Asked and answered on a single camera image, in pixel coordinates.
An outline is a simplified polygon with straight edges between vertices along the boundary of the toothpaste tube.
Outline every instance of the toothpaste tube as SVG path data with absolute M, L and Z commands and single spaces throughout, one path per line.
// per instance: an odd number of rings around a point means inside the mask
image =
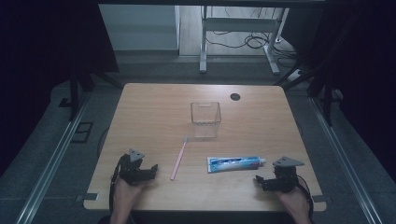
M 261 159 L 258 156 L 236 158 L 208 157 L 207 171 L 216 173 L 231 170 L 254 170 L 258 169 L 266 161 L 266 159 Z

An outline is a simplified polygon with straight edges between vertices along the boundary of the wooden table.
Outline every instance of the wooden table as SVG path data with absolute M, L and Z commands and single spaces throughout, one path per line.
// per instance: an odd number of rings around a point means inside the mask
M 238 93 L 240 100 L 231 99 Z M 193 138 L 192 102 L 219 102 L 221 124 L 213 139 Z M 190 137 L 174 181 L 170 180 L 184 136 Z M 273 161 L 287 156 L 311 189 L 321 195 L 314 170 L 280 87 L 184 84 L 128 84 L 124 87 L 88 193 L 88 209 L 108 209 L 110 177 L 130 148 L 146 154 L 141 169 L 158 164 L 135 210 L 283 211 L 272 192 L 262 191 L 255 175 L 275 178 Z M 207 157 L 258 155 L 268 160 L 258 170 L 209 174 Z M 316 211 L 326 203 L 315 203 Z

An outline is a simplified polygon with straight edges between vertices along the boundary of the hand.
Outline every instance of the hand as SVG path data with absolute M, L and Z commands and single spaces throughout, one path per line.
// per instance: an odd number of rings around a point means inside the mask
M 110 224 L 127 223 L 131 210 L 146 185 L 147 182 L 130 186 L 125 180 L 119 176 L 117 177 Z
M 305 189 L 308 186 L 299 177 L 299 183 Z M 282 191 L 274 191 L 274 194 L 280 200 L 285 207 L 286 211 L 291 215 L 296 224 L 310 224 L 309 219 L 309 203 L 305 197 L 305 194 L 297 187 L 288 193 Z

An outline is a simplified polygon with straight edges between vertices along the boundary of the white wall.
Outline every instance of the white wall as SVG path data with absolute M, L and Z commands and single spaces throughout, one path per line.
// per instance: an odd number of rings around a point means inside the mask
M 179 6 L 99 8 L 114 50 L 178 49 Z

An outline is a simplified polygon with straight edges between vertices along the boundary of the pen holder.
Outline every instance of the pen holder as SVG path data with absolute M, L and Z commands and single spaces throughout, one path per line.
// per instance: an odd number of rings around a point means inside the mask
M 221 122 L 219 102 L 191 103 L 194 137 L 216 137 Z

